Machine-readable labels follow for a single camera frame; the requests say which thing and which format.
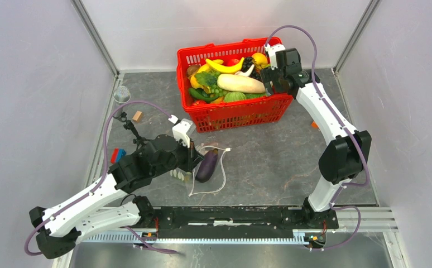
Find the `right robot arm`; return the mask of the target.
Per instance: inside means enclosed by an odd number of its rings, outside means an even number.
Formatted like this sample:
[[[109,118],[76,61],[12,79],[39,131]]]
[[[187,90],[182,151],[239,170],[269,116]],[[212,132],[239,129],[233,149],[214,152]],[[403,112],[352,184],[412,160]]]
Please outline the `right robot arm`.
[[[304,200],[301,219],[315,228],[333,211],[341,190],[354,185],[354,179],[367,170],[372,142],[368,131],[359,131],[330,100],[314,69],[303,70],[296,49],[265,45],[270,66],[261,70],[268,93],[287,93],[310,114],[321,131],[326,148],[318,166],[321,177],[314,191]]]

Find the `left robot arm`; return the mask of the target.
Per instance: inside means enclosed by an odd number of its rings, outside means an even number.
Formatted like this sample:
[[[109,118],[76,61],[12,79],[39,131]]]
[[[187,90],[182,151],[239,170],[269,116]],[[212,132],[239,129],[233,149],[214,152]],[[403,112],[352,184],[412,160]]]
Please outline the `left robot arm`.
[[[55,259],[101,231],[125,226],[156,227],[155,210],[147,197],[136,196],[106,212],[99,209],[132,195],[169,171],[191,172],[204,158],[193,141],[185,143],[168,135],[158,135],[152,140],[136,138],[133,142],[136,151],[105,168],[92,185],[55,207],[30,210],[35,229],[26,241],[35,238],[38,255]]]

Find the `purple eggplant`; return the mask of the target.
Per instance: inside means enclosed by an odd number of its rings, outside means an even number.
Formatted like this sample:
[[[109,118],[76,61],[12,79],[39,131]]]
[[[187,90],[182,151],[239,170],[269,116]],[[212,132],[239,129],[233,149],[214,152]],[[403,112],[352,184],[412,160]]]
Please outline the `purple eggplant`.
[[[200,163],[195,180],[200,183],[206,183],[214,174],[215,166],[218,161],[218,150],[212,149],[208,151],[203,161]]]

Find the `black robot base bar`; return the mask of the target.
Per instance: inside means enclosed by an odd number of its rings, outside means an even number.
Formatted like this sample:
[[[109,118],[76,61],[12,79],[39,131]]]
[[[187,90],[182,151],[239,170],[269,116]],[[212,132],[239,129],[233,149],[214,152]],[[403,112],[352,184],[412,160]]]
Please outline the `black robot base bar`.
[[[159,238],[291,238],[294,230],[338,229],[336,212],[309,215],[290,206],[155,207],[135,228],[156,228]]]

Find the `clear zip top bag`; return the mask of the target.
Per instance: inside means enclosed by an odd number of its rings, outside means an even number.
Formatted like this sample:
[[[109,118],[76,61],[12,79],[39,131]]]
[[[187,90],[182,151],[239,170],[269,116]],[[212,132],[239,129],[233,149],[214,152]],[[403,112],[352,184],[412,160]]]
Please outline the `clear zip top bag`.
[[[231,148],[222,143],[209,142],[197,145],[196,149],[203,155],[202,162],[191,172],[174,169],[169,175],[186,185],[188,196],[220,192],[227,182],[224,158]]]

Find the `white garlic bulb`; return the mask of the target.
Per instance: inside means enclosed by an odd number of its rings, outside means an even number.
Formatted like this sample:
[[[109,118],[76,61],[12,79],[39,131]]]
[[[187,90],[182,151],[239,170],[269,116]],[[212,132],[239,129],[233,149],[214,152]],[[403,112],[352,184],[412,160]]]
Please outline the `white garlic bulb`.
[[[246,71],[243,71],[242,69],[235,73],[235,75],[245,76],[249,77],[253,73],[255,69],[255,64],[252,64]]]

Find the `yellow lemon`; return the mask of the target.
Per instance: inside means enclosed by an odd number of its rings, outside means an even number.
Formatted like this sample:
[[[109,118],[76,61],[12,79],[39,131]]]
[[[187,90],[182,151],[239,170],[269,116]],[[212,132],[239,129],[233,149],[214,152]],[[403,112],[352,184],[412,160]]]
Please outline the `yellow lemon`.
[[[264,69],[269,65],[268,58],[265,54],[257,52],[252,55],[253,62],[257,69]]]

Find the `dark grape bunch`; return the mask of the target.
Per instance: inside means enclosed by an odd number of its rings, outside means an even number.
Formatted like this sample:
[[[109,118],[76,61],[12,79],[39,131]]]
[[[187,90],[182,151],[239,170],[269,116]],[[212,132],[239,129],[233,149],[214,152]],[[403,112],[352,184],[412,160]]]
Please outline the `dark grape bunch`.
[[[242,64],[242,70],[246,71],[252,64],[254,64],[253,59],[251,56],[247,57],[244,59],[244,62]],[[253,71],[253,73],[251,74],[251,76],[249,76],[250,78],[256,79],[258,81],[262,81],[261,75],[260,75],[260,70],[256,68]]]

